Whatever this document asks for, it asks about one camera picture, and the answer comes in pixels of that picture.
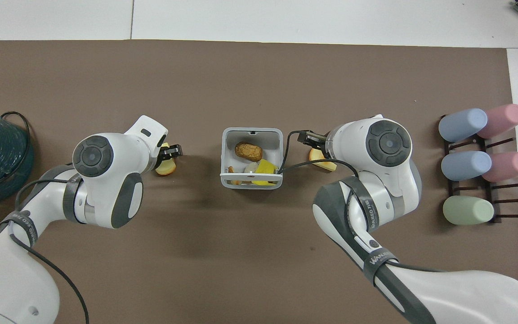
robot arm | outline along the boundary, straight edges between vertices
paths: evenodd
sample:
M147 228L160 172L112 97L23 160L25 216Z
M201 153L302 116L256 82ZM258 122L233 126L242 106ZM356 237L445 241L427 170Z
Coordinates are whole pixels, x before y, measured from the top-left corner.
M370 235L413 211L421 196L411 139L401 125L378 115L337 127L324 142L320 135L311 138L316 140L300 141L316 142L329 158L348 162L359 173L318 191L313 202L317 224L409 322L518 323L515 279L486 271L404 266ZM364 144L359 138L366 139Z
M0 226L0 323L49 324L59 311L53 279L10 235L33 246L55 220L107 228L127 224L141 203L140 175L182 154L179 145L161 148L166 135L160 123L141 116L124 134L85 138L74 150L73 166L43 174L43 182Z

brown surface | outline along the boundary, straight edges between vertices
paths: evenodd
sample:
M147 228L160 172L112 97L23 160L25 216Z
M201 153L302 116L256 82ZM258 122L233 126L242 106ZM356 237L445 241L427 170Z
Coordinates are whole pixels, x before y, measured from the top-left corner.
M405 263L518 279L518 219L444 220L436 132L444 113L510 102L504 49L0 41L0 113L20 111L33 126L31 178L70 160L80 139L125 131L140 114L186 154L174 174L144 177L127 226L55 222L36 244L78 285L93 324L406 322L314 221L314 194L345 168L304 166L273 191L224 188L221 134L232 126L324 133L376 113L399 121L415 144L423 200L375 238ZM288 162L306 159L308 147L290 149ZM0 220L11 209L11 199L0 203ZM74 293L52 275L56 323L82 322Z

pink cup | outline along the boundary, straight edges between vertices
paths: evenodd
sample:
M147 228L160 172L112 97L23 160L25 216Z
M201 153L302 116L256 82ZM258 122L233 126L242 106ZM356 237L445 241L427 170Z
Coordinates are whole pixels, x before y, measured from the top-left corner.
M487 125L477 135L482 138L495 137L518 125L518 104L506 104L486 110Z
M518 177L518 152L490 154L491 169L483 174L488 182L499 182Z

fruit slice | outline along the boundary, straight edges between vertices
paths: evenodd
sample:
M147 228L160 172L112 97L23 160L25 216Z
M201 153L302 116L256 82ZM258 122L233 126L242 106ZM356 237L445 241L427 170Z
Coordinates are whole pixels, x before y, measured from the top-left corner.
M230 174L234 174L235 173L235 171L233 170L232 166L229 166L228 170L229 170ZM241 184L241 180L231 180L231 184L238 186L238 185Z
M323 156L323 152L321 152L321 150L311 149L309 151L309 161L321 160L322 158L325 158L325 156ZM314 164L328 171L337 170L337 164L334 164L333 162L317 162Z
M163 143L163 145L161 146L168 148L169 143ZM158 175L166 176L175 172L175 168L175 161L174 158L172 158L170 160L165 160L161 162L161 164L157 166L157 168L155 169L155 172L157 172Z

green cup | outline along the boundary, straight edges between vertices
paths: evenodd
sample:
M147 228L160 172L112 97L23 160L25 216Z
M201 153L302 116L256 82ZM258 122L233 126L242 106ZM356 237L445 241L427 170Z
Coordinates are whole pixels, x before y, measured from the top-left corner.
M450 196L442 205L442 213L455 225L475 225L490 221L495 214L495 208L481 198Z

